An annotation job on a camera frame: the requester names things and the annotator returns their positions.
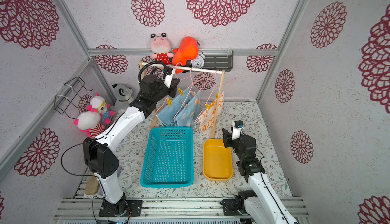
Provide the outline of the beige slipper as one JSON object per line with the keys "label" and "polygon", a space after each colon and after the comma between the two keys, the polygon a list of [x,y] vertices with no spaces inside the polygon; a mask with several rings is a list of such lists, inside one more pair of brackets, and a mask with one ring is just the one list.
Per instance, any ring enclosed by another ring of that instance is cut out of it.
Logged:
{"label": "beige slipper", "polygon": [[87,196],[93,196],[96,195],[99,192],[100,184],[96,176],[90,172],[88,179],[87,179],[87,184],[85,188],[85,194]]}

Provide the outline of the light blue towel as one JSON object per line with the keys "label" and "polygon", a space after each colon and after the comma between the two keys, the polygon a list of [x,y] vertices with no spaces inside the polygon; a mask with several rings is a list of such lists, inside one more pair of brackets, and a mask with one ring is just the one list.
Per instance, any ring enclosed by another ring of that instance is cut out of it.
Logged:
{"label": "light blue towel", "polygon": [[162,126],[176,126],[174,119],[183,106],[189,102],[190,95],[178,96],[172,101],[172,106],[164,107],[157,113],[157,118]]}

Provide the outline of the pink frog plush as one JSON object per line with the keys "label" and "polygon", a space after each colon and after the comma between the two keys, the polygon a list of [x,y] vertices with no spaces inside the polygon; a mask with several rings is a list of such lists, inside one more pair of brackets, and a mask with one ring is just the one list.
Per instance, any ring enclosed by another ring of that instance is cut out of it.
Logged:
{"label": "pink frog plush", "polygon": [[162,33],[159,36],[156,34],[150,35],[150,49],[153,52],[150,55],[152,60],[161,61],[166,65],[171,64],[171,59],[174,56],[167,34]]}

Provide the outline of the blue spotted towel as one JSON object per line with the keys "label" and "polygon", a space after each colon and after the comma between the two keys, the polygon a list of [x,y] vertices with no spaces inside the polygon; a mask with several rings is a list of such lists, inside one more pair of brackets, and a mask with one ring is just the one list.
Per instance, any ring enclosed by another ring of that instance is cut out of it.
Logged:
{"label": "blue spotted towel", "polygon": [[195,128],[195,120],[201,113],[200,95],[200,91],[191,92],[191,99],[183,106],[174,119],[176,126]]}

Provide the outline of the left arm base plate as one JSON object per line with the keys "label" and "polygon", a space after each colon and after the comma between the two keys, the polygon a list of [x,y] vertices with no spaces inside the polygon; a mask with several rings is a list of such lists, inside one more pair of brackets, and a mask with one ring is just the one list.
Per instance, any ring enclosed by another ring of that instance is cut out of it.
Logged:
{"label": "left arm base plate", "polygon": [[103,200],[99,217],[139,217],[142,210],[142,200],[120,200],[117,204],[112,204]]}

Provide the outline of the grey husky plush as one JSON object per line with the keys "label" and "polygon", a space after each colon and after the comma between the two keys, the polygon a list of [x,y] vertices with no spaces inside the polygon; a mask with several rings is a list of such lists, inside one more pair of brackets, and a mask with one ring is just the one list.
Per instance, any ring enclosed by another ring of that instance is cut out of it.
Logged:
{"label": "grey husky plush", "polygon": [[114,110],[118,115],[122,115],[134,101],[133,91],[124,84],[113,84],[112,88],[114,89],[114,95],[116,98],[112,110]]}

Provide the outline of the white orange patterned towel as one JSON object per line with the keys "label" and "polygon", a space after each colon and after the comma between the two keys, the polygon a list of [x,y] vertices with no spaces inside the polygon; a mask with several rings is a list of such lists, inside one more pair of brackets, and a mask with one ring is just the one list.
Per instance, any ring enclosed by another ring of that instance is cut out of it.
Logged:
{"label": "white orange patterned towel", "polygon": [[214,106],[209,110],[203,110],[196,119],[196,124],[201,132],[214,125],[215,120],[220,116],[224,103],[224,91],[221,93],[220,98],[213,102]]}

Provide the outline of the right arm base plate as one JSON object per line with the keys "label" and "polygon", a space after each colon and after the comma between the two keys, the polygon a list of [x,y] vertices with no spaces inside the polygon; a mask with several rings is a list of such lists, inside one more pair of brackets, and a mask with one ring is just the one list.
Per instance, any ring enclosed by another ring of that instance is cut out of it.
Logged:
{"label": "right arm base plate", "polygon": [[247,215],[239,208],[239,204],[235,199],[223,199],[220,205],[225,216]]}

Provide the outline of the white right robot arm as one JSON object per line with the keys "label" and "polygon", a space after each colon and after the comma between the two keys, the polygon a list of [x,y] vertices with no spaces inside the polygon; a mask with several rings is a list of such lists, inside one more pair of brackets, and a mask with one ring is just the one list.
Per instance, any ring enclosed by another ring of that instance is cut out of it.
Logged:
{"label": "white right robot arm", "polygon": [[257,224],[297,224],[269,182],[257,156],[256,139],[235,128],[232,133],[222,129],[222,134],[224,146],[236,153],[239,173],[251,188],[235,196],[238,211],[250,215]]}

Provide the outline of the black wall shelf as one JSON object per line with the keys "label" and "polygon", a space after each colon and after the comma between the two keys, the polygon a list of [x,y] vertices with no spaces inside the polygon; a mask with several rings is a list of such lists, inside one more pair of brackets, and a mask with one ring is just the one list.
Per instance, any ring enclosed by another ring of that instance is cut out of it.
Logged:
{"label": "black wall shelf", "polygon": [[234,66],[234,53],[228,51],[225,55],[205,55],[203,69],[207,70],[225,70],[230,72]]}

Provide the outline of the orange plush toy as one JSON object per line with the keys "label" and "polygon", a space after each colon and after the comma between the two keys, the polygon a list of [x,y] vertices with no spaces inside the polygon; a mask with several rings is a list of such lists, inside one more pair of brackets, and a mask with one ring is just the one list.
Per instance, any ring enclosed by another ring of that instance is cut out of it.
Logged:
{"label": "orange plush toy", "polygon": [[195,59],[199,54],[198,41],[192,37],[182,39],[179,48],[173,50],[173,66],[185,66],[188,60]]}

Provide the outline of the white plush striped outfit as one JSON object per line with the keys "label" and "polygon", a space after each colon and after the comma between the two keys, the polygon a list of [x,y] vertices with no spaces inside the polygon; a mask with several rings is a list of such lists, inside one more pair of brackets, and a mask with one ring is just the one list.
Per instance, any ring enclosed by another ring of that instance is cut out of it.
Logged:
{"label": "white plush striped outfit", "polygon": [[104,132],[105,127],[101,124],[101,116],[95,112],[83,112],[74,121],[73,125],[87,133],[90,138],[95,138]]}

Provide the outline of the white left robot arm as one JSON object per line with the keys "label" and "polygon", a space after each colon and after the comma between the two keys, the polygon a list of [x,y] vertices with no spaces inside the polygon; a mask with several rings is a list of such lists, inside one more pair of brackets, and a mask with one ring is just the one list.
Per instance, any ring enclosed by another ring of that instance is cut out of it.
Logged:
{"label": "white left robot arm", "polygon": [[85,164],[97,178],[104,198],[103,214],[123,216],[128,203],[118,180],[119,159],[116,148],[134,127],[144,121],[165,97],[174,98],[180,79],[167,75],[164,80],[147,75],[139,81],[140,91],[135,100],[117,121],[95,139],[85,139],[83,152]]}

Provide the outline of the teal plastic basket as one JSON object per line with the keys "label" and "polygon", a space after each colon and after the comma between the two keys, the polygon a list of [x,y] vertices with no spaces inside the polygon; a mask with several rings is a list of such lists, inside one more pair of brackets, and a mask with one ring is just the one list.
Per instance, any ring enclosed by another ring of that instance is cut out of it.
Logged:
{"label": "teal plastic basket", "polygon": [[194,141],[190,127],[157,127],[150,131],[141,186],[188,187],[194,182]]}

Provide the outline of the yellow plastic tray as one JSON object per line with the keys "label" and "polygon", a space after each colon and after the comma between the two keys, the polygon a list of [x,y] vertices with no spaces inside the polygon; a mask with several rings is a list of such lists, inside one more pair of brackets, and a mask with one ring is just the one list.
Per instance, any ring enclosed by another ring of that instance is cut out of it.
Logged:
{"label": "yellow plastic tray", "polygon": [[222,139],[208,139],[203,145],[203,174],[210,181],[228,181],[233,176],[230,148]]}

